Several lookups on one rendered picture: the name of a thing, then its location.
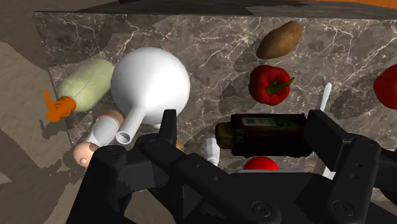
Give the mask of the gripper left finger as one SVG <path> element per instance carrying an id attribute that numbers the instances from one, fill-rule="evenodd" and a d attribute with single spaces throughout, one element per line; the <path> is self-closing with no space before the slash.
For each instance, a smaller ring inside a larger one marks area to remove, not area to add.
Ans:
<path id="1" fill-rule="evenodd" d="M 279 208 L 252 180 L 239 181 L 198 154 L 176 148 L 176 111 L 134 148 L 93 155 L 66 224 L 136 224 L 124 213 L 134 192 L 149 190 L 176 224 L 279 224 Z"/>

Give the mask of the white utensil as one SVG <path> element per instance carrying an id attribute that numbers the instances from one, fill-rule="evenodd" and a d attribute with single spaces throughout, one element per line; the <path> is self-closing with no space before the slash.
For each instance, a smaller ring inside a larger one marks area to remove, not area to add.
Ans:
<path id="1" fill-rule="evenodd" d="M 323 95 L 322 95 L 322 99 L 321 99 L 321 104 L 320 104 L 321 111 L 324 111 L 324 109 L 326 107 L 326 103 L 328 102 L 330 92 L 331 92 L 331 83 L 327 83 L 324 87 Z M 324 171 L 323 171 L 324 177 L 326 177 L 328 179 L 333 179 L 334 175 L 335 175 L 335 172 L 330 171 L 327 166 L 324 167 Z"/>

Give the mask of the white rod with pink ends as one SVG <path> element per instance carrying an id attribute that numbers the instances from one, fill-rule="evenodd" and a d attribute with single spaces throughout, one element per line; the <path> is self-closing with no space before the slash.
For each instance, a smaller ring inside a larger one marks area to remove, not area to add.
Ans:
<path id="1" fill-rule="evenodd" d="M 104 110 L 96 119 L 88 136 L 73 150 L 73 157 L 78 165 L 87 167 L 94 151 L 108 145 L 123 123 L 123 116 L 116 110 Z"/>

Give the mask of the pale green spray bottle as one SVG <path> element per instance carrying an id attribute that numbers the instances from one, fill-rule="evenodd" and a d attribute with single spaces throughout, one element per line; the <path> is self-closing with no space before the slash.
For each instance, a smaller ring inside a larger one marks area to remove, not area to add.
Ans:
<path id="1" fill-rule="evenodd" d="M 46 117 L 58 122 L 72 112 L 85 112 L 95 106 L 110 89 L 114 71 L 112 63 L 95 59 L 69 75 L 58 88 L 58 99 L 52 102 L 48 91 L 44 91 Z"/>

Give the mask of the brown potato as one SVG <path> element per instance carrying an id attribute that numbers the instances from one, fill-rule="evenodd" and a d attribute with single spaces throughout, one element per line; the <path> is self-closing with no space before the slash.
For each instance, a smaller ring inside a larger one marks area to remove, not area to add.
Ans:
<path id="1" fill-rule="evenodd" d="M 289 21 L 270 31 L 260 42 L 256 56 L 259 59 L 274 59 L 287 55 L 297 45 L 301 37 L 301 25 Z"/>

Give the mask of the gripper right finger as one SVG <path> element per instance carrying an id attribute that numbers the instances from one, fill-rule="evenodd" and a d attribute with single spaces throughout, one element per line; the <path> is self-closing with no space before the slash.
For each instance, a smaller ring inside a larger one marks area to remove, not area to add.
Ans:
<path id="1" fill-rule="evenodd" d="M 397 205 L 397 152 L 351 134 L 321 110 L 310 110 L 303 136 L 335 173 L 326 209 L 334 224 L 365 224 L 373 188 Z"/>

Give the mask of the dark brown bottle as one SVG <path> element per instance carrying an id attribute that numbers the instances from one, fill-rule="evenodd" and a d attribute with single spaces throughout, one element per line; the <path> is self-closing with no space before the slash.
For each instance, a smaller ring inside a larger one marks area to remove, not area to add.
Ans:
<path id="1" fill-rule="evenodd" d="M 218 123 L 215 136 L 221 149 L 235 156 L 308 157 L 312 150 L 303 138 L 304 114 L 234 114 Z"/>

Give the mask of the red tomato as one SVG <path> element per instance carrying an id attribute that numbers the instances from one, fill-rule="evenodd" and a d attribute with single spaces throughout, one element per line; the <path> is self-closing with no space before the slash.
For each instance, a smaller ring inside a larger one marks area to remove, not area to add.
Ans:
<path id="1" fill-rule="evenodd" d="M 257 156 L 250 158 L 243 167 L 244 170 L 278 170 L 277 164 L 270 158 L 264 156 Z"/>

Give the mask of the red bell pepper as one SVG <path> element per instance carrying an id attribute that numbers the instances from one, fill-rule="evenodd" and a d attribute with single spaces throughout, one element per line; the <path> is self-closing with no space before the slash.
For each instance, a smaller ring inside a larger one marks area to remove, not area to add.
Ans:
<path id="1" fill-rule="evenodd" d="M 287 98 L 294 80 L 280 67 L 262 65 L 252 70 L 248 89 L 257 102 L 276 106 Z"/>

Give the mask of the red round fruit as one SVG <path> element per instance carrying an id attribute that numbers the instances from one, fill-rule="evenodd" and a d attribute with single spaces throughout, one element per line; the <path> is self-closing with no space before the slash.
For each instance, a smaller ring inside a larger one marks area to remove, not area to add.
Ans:
<path id="1" fill-rule="evenodd" d="M 373 89 L 379 102 L 397 110 L 397 64 L 387 68 L 375 79 Z"/>

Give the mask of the white round flask vase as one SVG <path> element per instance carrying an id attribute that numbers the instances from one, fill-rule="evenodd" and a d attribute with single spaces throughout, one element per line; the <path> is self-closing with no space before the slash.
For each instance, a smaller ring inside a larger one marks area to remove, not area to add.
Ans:
<path id="1" fill-rule="evenodd" d="M 131 143 L 142 124 L 159 128 L 166 109 L 182 112 L 190 89 L 185 66 L 170 52 L 142 47 L 126 54 L 111 77 L 111 95 L 125 114 L 116 140 Z"/>

